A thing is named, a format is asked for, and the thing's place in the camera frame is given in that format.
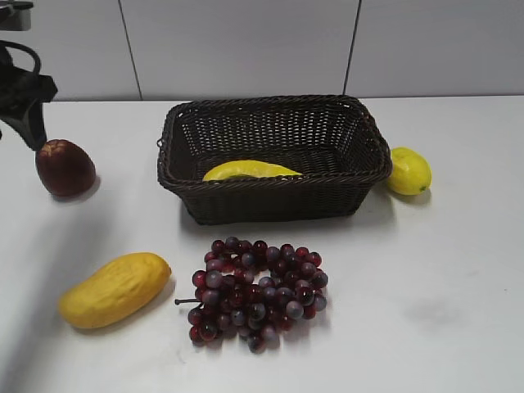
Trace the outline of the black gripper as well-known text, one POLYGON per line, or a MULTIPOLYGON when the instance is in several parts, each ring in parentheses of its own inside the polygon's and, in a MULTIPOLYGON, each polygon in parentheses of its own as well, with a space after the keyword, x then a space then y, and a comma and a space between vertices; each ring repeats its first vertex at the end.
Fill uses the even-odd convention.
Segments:
POLYGON ((20 43, 1 41, 1 117, 31 150, 47 142, 43 104, 57 94, 54 79, 40 73, 42 62, 35 50, 20 43), (31 69, 15 66, 9 49, 24 52, 33 60, 31 69))

